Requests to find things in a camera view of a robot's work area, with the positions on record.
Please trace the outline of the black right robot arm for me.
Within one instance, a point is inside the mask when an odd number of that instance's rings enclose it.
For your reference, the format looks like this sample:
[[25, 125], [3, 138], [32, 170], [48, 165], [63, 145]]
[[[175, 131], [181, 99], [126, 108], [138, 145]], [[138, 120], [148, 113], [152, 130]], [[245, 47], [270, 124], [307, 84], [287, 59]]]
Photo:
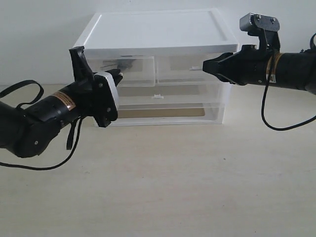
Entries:
[[280, 53], [243, 45], [241, 51], [223, 53], [203, 62], [202, 70], [222, 82], [265, 85], [316, 93], [316, 52]]

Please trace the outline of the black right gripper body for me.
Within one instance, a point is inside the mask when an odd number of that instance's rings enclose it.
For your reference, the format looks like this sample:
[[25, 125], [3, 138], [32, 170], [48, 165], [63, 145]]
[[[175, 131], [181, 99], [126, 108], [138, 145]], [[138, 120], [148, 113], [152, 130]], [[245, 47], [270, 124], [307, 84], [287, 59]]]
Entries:
[[266, 68], [270, 51], [259, 50], [256, 45], [246, 44], [232, 57], [230, 80], [238, 85], [263, 85], [266, 82]]

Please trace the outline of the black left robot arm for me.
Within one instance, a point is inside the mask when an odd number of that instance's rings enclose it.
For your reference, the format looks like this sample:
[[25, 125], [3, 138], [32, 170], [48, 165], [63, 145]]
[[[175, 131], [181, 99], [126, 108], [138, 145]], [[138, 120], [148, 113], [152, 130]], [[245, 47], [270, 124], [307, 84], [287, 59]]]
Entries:
[[40, 155], [62, 128], [71, 125], [66, 148], [73, 147], [79, 119], [92, 117], [105, 128], [118, 118], [117, 85], [121, 70], [94, 72], [84, 56], [84, 46], [69, 50], [74, 82], [42, 98], [43, 88], [31, 101], [11, 107], [0, 104], [0, 146], [19, 158]]

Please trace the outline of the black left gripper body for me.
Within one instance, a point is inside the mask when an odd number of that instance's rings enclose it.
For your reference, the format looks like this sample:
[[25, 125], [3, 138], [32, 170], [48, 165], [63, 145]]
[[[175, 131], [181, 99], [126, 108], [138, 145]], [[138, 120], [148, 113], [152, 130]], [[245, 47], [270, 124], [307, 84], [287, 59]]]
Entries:
[[74, 96], [78, 111], [83, 117], [103, 117], [104, 77], [99, 73], [76, 73]]

